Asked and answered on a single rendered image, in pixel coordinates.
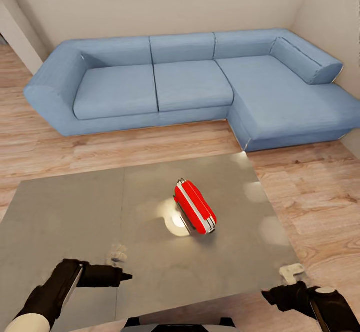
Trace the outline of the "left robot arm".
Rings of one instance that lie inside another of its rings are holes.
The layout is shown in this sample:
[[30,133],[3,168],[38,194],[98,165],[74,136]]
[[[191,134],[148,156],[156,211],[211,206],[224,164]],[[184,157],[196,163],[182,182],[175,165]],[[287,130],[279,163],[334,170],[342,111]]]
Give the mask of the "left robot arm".
[[4,332],[51,332],[76,287],[119,287],[122,280],[132,279],[132,274],[123,273],[123,268],[116,268],[115,264],[126,262],[127,258],[121,251],[113,251],[105,265],[62,258],[52,277],[30,294],[23,309]]

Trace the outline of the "radio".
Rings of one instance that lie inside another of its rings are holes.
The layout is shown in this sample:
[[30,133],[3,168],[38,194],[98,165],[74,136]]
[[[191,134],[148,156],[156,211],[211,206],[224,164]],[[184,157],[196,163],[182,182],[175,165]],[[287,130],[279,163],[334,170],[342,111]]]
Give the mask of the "radio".
[[179,179],[173,197],[194,230],[200,234],[215,231],[216,215],[191,181]]

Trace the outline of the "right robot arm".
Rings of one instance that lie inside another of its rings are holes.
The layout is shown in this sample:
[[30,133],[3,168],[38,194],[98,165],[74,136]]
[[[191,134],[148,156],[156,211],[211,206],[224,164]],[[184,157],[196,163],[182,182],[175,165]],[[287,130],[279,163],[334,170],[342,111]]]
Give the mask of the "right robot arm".
[[279,276],[285,281],[270,291],[262,291],[270,305],[281,312],[296,310],[318,321],[322,332],[360,332],[359,322],[345,298],[334,288],[308,288],[295,276],[306,273],[305,267],[292,264],[280,267]]

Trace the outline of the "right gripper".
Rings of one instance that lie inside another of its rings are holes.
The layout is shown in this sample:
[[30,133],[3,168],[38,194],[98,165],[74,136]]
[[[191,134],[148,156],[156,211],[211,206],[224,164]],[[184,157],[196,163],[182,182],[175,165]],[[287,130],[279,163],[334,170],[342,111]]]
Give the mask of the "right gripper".
[[281,285],[261,293],[270,305],[277,305],[281,312],[294,309],[304,314],[299,305],[298,293],[301,288],[305,287],[306,284],[303,281],[298,281],[294,285]]

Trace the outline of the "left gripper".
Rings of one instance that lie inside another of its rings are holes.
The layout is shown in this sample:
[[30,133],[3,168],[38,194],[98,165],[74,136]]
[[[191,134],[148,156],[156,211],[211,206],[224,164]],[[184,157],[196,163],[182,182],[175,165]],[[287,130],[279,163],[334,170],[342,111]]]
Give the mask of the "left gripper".
[[122,280],[132,279],[132,274],[123,273],[123,268],[110,265],[97,265],[96,279],[91,288],[119,287]]

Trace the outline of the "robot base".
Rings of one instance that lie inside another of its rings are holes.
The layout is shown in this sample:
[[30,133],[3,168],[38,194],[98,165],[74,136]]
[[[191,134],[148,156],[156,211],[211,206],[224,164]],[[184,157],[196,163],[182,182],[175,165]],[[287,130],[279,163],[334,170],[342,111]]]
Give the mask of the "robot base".
[[232,318],[221,318],[221,324],[147,324],[140,325],[139,318],[128,318],[120,332],[240,332]]

